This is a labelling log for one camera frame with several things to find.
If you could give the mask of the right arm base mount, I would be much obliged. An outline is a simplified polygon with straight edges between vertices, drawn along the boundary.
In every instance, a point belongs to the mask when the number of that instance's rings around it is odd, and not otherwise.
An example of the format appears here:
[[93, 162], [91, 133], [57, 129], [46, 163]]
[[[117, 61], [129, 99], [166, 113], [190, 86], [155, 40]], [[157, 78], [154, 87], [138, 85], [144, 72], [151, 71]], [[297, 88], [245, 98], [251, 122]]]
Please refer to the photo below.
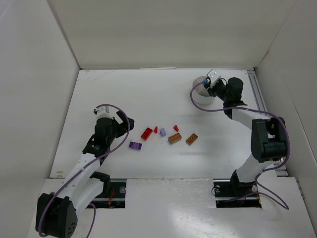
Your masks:
[[212, 194], [216, 208], [261, 208], [255, 182], [237, 183], [230, 179], [214, 179]]

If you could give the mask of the purple lego brick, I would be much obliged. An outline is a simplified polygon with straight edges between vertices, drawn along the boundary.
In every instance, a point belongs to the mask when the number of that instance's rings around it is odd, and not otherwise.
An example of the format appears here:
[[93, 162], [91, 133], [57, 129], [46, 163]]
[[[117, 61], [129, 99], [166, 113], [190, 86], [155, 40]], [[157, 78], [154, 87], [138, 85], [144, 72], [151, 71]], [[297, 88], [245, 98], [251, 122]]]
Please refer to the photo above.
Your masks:
[[142, 149], [142, 143], [130, 141], [129, 148], [140, 151]]

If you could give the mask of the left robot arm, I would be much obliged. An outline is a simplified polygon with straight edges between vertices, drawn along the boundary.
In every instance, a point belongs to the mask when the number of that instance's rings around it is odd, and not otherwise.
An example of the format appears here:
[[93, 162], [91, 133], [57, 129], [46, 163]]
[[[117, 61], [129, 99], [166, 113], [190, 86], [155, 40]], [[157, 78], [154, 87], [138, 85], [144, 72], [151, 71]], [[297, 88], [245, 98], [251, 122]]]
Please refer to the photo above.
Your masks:
[[118, 148], [111, 148], [117, 138], [128, 137], [134, 128], [134, 120], [122, 110], [118, 122], [109, 114], [109, 107], [94, 109], [96, 124], [94, 133], [84, 147], [81, 157], [56, 192], [42, 193], [37, 201], [35, 230], [39, 236], [55, 238], [71, 237], [78, 224], [78, 216], [92, 200], [110, 189], [110, 176], [98, 172], [107, 156]]

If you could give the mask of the lavender lego brick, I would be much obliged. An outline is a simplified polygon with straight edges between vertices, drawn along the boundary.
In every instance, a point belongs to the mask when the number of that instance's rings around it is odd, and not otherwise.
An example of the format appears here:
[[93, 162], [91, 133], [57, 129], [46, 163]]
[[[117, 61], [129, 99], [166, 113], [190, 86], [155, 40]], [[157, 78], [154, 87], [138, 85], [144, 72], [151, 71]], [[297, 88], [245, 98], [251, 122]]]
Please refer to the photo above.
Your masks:
[[161, 135], [162, 137], [166, 136], [166, 131], [165, 131], [164, 128], [161, 128], [161, 129], [160, 129], [160, 135]]

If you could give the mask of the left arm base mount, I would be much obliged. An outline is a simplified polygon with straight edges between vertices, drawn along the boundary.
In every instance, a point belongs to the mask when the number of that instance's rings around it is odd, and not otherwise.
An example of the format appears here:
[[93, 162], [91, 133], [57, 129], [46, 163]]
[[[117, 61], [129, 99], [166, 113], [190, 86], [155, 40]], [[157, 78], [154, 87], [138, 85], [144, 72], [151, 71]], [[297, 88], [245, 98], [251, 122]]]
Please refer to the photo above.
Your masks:
[[125, 208], [126, 179], [111, 179], [110, 175], [94, 172], [76, 199], [76, 205], [90, 203], [97, 209]]

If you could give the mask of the red rectangular lego brick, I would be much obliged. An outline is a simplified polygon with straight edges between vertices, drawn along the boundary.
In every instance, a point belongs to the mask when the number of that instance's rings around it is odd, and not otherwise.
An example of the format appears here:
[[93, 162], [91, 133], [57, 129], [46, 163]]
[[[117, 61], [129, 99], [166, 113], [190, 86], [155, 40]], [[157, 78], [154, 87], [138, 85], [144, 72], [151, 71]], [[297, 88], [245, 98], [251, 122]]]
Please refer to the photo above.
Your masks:
[[147, 127], [147, 128], [145, 129], [145, 131], [142, 133], [141, 138], [142, 138], [144, 141], [147, 141], [148, 138], [151, 136], [152, 132], [153, 132], [153, 130], [152, 130], [151, 128]]

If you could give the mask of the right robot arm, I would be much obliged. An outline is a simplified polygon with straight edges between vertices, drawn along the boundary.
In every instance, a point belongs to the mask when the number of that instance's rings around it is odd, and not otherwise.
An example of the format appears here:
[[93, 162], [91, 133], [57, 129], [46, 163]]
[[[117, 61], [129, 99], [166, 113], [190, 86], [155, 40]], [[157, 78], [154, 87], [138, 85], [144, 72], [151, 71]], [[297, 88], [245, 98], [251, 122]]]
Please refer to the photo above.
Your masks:
[[263, 172], [273, 161], [288, 153], [288, 137], [285, 120], [271, 113], [248, 109], [242, 101], [243, 82], [232, 77], [227, 83], [218, 79], [204, 85], [208, 94], [223, 101], [224, 113], [251, 130], [251, 154], [245, 163], [236, 169], [230, 185], [235, 190], [252, 186], [256, 176]]

